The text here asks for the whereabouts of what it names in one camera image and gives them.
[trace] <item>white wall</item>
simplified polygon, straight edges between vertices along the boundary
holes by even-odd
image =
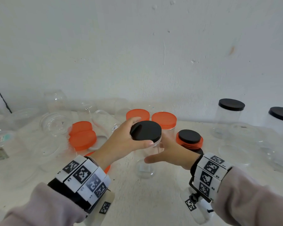
[[[51,88],[200,121],[234,98],[260,125],[283,106],[283,0],[0,0],[3,97],[15,111]]]

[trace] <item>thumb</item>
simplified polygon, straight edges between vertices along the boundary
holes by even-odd
[[[161,162],[161,161],[164,161],[164,152],[154,154],[154,155],[151,155],[151,156],[147,156],[144,159],[145,163],[155,163],[155,162]]]
[[[152,140],[133,140],[133,150],[145,149],[153,146],[154,143]]]

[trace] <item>table surface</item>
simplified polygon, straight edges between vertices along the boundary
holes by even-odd
[[[18,131],[28,148],[33,146],[33,141],[24,138],[38,129],[39,121]],[[178,121],[176,133],[182,129],[197,131],[203,138],[203,151],[219,155],[218,148],[223,144],[210,134],[213,124]],[[257,179],[262,185],[269,185],[273,191],[283,195],[283,174],[274,171],[257,152],[250,150],[252,163],[248,167],[242,167],[247,174]],[[181,167],[165,162],[156,163],[156,174],[151,179],[141,179],[134,173],[136,160],[130,153],[125,158],[111,165],[108,172],[111,178],[109,189],[115,192],[115,200],[111,205],[102,226],[111,225],[197,225],[189,210],[180,198],[181,190],[188,187],[191,175],[189,171]],[[38,170],[36,177],[27,185],[11,189],[0,189],[0,210],[22,205],[29,199],[31,191],[39,182],[48,183],[54,178],[56,168],[45,173]],[[217,215],[205,225],[226,225]]]

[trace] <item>sleeve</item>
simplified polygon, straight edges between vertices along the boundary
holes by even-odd
[[[73,226],[86,218],[86,213],[70,199],[44,183],[37,185],[30,200],[11,209],[0,226]]]
[[[283,226],[283,197],[259,185],[237,167],[222,180],[212,207],[231,225]]]

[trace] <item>person's right hand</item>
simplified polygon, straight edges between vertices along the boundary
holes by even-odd
[[[162,133],[161,143],[164,151],[155,155],[147,156],[144,159],[145,163],[165,161],[177,166],[182,166],[186,170],[190,170],[192,165],[200,156],[200,154],[180,146],[164,133]]]

